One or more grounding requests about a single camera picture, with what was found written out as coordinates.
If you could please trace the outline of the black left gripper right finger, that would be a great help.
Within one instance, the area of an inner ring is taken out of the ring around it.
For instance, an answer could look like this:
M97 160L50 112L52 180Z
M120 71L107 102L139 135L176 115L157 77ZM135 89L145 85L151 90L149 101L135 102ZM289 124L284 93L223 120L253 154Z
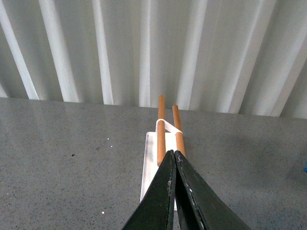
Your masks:
M176 203L182 230L249 230L210 188L186 157L175 152Z

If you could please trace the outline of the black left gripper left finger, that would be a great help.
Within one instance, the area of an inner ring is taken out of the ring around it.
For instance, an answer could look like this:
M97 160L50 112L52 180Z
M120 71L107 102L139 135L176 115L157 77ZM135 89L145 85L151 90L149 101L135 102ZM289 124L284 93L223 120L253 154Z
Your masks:
M175 155L170 150L165 154L143 200L123 227L124 230L173 228L176 176Z

